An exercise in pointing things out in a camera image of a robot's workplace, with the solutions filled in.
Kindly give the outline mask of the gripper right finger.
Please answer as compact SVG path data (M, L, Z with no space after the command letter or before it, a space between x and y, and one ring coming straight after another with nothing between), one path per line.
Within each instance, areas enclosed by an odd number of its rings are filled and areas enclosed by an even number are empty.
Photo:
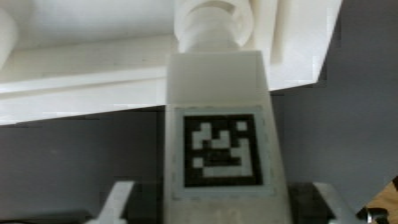
M293 224L366 224L330 184L289 183L287 194Z

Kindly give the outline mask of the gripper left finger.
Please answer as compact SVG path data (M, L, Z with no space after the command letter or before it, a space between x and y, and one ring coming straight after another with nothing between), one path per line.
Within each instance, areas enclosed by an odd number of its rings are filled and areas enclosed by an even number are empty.
M158 183L117 181L97 216L83 224L161 224L159 190Z

